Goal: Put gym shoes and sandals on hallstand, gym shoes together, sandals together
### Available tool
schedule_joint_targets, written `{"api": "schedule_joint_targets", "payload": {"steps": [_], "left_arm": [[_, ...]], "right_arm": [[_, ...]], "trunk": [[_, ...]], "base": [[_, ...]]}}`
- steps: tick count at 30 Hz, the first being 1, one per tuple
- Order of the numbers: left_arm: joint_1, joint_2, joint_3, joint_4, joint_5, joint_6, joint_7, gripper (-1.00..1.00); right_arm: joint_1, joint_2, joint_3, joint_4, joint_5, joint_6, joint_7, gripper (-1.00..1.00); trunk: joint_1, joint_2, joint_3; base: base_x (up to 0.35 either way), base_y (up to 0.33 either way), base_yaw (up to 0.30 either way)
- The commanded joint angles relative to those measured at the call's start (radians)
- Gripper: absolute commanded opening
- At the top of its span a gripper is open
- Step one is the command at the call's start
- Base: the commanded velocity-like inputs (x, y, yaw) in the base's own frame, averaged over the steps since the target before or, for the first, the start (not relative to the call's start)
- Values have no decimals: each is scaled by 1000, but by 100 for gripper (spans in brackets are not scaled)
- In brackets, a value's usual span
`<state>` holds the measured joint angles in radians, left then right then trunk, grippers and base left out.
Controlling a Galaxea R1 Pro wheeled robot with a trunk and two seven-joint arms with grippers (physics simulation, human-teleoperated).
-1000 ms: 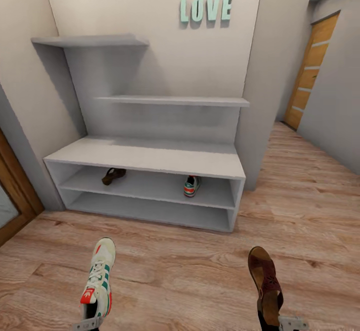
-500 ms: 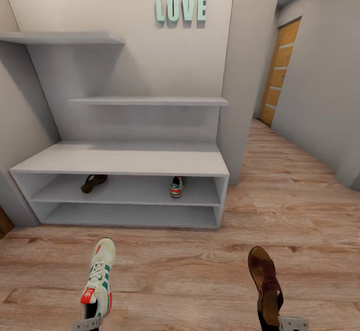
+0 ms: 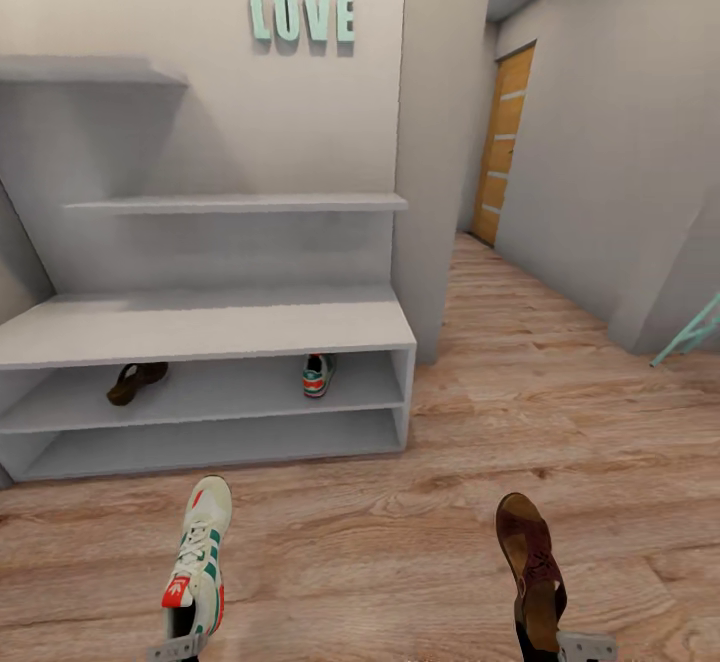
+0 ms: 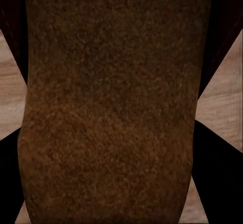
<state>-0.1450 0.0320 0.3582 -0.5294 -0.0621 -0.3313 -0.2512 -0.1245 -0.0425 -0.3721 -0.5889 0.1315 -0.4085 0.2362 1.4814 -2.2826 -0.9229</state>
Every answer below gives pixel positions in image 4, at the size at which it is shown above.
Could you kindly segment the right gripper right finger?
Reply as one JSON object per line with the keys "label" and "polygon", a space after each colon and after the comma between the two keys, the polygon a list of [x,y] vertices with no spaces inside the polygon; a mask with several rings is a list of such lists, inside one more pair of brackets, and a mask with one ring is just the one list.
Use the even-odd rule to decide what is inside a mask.
{"label": "right gripper right finger", "polygon": [[194,123],[192,177],[209,224],[243,224],[243,153]]}

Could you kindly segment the sandal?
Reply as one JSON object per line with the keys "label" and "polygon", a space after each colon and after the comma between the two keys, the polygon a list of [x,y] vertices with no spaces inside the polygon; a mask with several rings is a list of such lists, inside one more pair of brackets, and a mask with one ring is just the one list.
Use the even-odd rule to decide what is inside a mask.
{"label": "sandal", "polygon": [[27,85],[17,136],[32,224],[178,224],[197,101],[243,0],[0,0]]}

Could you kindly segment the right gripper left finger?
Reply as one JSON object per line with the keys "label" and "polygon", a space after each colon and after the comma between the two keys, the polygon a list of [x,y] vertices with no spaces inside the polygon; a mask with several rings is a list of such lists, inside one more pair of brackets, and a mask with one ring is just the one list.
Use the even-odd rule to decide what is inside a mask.
{"label": "right gripper left finger", "polygon": [[0,224],[14,224],[25,201],[18,166],[19,131],[0,140]]}

